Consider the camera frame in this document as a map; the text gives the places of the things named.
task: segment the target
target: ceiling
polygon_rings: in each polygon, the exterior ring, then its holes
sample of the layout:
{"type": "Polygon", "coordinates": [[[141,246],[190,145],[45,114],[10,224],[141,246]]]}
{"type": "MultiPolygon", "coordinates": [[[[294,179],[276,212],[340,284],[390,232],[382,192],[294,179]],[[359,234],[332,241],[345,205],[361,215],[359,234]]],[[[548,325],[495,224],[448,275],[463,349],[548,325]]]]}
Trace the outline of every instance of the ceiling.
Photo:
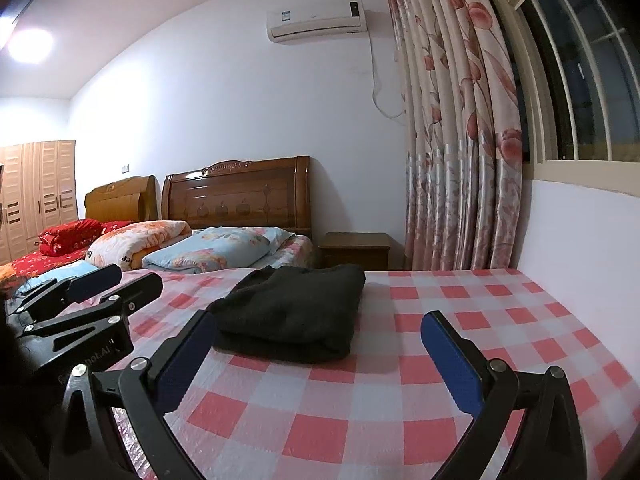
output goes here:
{"type": "Polygon", "coordinates": [[[166,20],[207,0],[34,0],[15,31],[44,28],[54,49],[41,64],[0,51],[0,97],[70,99],[111,59],[166,20]]]}

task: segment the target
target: curtain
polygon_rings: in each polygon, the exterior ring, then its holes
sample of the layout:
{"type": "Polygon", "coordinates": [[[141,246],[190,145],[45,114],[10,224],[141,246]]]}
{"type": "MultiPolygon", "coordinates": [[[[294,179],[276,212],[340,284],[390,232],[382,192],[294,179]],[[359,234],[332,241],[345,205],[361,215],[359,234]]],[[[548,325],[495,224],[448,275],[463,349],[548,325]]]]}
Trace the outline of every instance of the curtain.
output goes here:
{"type": "Polygon", "coordinates": [[[489,0],[389,0],[407,118],[404,265],[509,265],[522,134],[511,61],[489,0]]]}

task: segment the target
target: window sill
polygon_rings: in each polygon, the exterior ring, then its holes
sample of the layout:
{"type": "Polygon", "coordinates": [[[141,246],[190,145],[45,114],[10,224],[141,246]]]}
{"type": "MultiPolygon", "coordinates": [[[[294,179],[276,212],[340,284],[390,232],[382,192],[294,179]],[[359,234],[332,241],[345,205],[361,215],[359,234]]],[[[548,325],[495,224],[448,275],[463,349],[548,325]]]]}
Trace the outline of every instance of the window sill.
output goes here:
{"type": "Polygon", "coordinates": [[[640,197],[640,163],[608,160],[548,160],[525,163],[522,176],[529,180],[562,182],[640,197]]]}

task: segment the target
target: wooden nightstand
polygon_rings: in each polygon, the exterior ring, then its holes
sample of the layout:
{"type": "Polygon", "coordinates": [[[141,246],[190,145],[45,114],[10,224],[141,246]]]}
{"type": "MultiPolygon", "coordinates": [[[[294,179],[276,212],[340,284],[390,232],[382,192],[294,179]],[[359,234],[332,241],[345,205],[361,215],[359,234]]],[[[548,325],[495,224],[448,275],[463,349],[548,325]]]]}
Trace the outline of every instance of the wooden nightstand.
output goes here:
{"type": "Polygon", "coordinates": [[[387,270],[391,238],[385,233],[327,233],[318,247],[323,267],[359,264],[364,270],[387,270]]]}

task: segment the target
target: window frame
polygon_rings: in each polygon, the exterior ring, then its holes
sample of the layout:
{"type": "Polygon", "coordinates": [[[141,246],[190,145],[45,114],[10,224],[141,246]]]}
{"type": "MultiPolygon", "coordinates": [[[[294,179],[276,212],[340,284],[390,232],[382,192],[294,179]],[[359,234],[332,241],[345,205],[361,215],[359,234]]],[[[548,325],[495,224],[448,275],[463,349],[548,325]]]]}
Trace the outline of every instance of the window frame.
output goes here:
{"type": "MultiPolygon", "coordinates": [[[[566,76],[562,64],[558,63],[561,72],[565,94],[570,111],[570,123],[574,141],[575,160],[555,160],[557,155],[556,124],[553,114],[543,114],[542,110],[552,110],[551,94],[543,68],[542,58],[536,41],[533,38],[529,25],[520,5],[526,0],[492,0],[505,28],[505,33],[511,42],[515,62],[520,72],[522,91],[525,99],[525,108],[529,123],[530,161],[523,164],[523,177],[529,180],[546,180],[561,182],[577,186],[604,189],[621,192],[640,197],[640,162],[624,162],[612,160],[612,145],[607,117],[608,108],[606,95],[599,77],[599,71],[595,62],[590,42],[584,33],[578,17],[568,0],[562,0],[565,12],[570,16],[574,27],[580,36],[580,46],[588,56],[590,69],[596,80],[599,104],[603,110],[605,120],[605,133],[607,141],[607,158],[609,160],[580,160],[578,157],[577,132],[571,106],[571,95],[568,92],[566,76]]],[[[546,24],[544,14],[539,12],[536,0],[529,0],[542,21],[547,32],[547,37],[552,45],[556,61],[559,60],[558,50],[551,37],[546,24]]],[[[595,0],[600,10],[606,17],[612,34],[625,57],[625,62],[630,67],[634,87],[640,96],[640,81],[633,64],[631,63],[625,42],[622,40],[621,29],[615,25],[612,17],[604,7],[602,0],[595,0]]]]}

